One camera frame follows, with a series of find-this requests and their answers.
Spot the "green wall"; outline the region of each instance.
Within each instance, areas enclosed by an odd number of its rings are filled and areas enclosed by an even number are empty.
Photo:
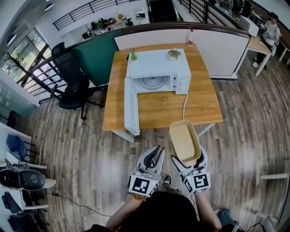
[[[73,48],[82,71],[96,86],[109,82],[114,54],[119,50],[114,40],[118,35],[120,31],[104,33]]]

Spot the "sneaker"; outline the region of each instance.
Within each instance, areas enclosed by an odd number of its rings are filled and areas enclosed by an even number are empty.
[[[171,183],[172,183],[171,175],[165,175],[163,178],[163,185],[165,185],[167,187],[171,187]]]
[[[257,68],[259,65],[258,65],[257,62],[254,62],[254,63],[252,64],[252,66],[253,66],[254,68]]]

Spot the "white partition wall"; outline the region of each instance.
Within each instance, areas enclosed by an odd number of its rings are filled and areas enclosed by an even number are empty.
[[[188,29],[166,29],[115,37],[120,50],[154,44],[187,43]],[[225,32],[194,30],[194,42],[209,75],[215,78],[237,78],[234,73],[250,38]]]

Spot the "ceiling light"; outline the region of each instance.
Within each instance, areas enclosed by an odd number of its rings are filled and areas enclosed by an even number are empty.
[[[9,37],[8,37],[8,40],[7,40],[7,46],[9,46],[9,44],[12,43],[12,41],[15,39],[17,35],[16,34],[11,34]]]
[[[53,6],[53,4],[49,3],[47,4],[47,6],[45,7],[45,10],[48,10],[49,8],[51,8]]]

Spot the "cable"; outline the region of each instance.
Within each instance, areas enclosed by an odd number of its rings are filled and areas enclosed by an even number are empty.
[[[185,102],[184,102],[184,105],[183,105],[183,120],[185,120],[185,105],[186,105],[188,96],[189,96],[189,94],[187,93],[186,94],[186,98],[185,98]]]
[[[92,210],[93,212],[95,212],[95,213],[97,213],[97,214],[102,215],[102,216],[105,216],[105,217],[111,217],[111,216],[108,216],[108,215],[105,215],[105,214],[101,214],[101,213],[99,213],[98,211],[96,211],[96,210],[94,210],[94,209],[92,209],[92,208],[90,208],[90,207],[88,207],[88,206],[86,206],[86,205],[80,205],[80,204],[74,202],[73,200],[71,200],[70,198],[63,197],[63,196],[59,195],[58,193],[53,192],[53,193],[46,193],[46,194],[50,194],[50,195],[53,195],[53,196],[55,196],[55,197],[61,197],[61,198],[67,199],[67,200],[71,201],[72,203],[78,205],[79,207],[85,207],[85,208],[88,208],[89,210]]]
[[[249,230],[251,230],[253,227],[257,226],[257,225],[261,225],[262,226],[262,229],[263,229],[263,232],[266,232],[264,226],[261,224],[261,223],[256,223],[255,225],[251,226],[246,232],[248,232]]]

